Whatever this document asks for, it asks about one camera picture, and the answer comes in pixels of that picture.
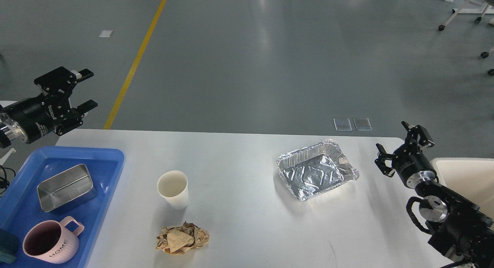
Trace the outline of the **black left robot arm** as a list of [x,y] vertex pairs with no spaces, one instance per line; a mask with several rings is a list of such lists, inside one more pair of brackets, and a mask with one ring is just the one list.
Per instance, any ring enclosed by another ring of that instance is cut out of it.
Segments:
[[1,148],[17,139],[31,144],[51,132],[62,136],[80,127],[98,103],[90,99],[73,108],[69,98],[79,83],[93,75],[87,68],[69,71],[60,66],[37,77],[34,84],[41,90],[39,95],[1,107]]

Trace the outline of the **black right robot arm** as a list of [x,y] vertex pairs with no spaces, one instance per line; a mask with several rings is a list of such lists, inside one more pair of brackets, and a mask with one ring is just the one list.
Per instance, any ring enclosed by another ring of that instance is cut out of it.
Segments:
[[430,246],[452,261],[448,267],[492,268],[493,219],[439,182],[436,170],[423,154],[424,148],[435,145],[427,129],[405,121],[401,124],[406,130],[404,143],[393,153],[376,144],[378,155],[374,162],[383,175],[398,175],[405,187],[415,190],[416,196],[406,203],[412,223],[430,235]]

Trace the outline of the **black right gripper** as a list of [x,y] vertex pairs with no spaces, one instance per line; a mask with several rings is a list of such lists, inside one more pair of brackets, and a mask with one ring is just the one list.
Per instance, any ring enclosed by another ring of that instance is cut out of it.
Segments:
[[[404,186],[410,189],[414,189],[421,182],[438,181],[436,170],[422,153],[424,148],[435,145],[429,132],[421,125],[413,126],[405,121],[401,124],[406,130],[404,149],[387,153],[383,145],[376,143],[378,150],[376,166],[388,178],[392,178],[397,173]],[[392,166],[387,166],[386,161],[392,161]]]

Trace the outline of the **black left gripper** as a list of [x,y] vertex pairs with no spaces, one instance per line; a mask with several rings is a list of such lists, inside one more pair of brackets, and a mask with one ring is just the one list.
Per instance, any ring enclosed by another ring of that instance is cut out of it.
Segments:
[[30,144],[50,132],[62,136],[81,126],[98,103],[90,99],[71,108],[68,101],[76,85],[92,76],[94,73],[87,68],[69,71],[60,66],[37,77],[34,83],[43,93],[1,107],[1,144],[11,144],[15,139]]

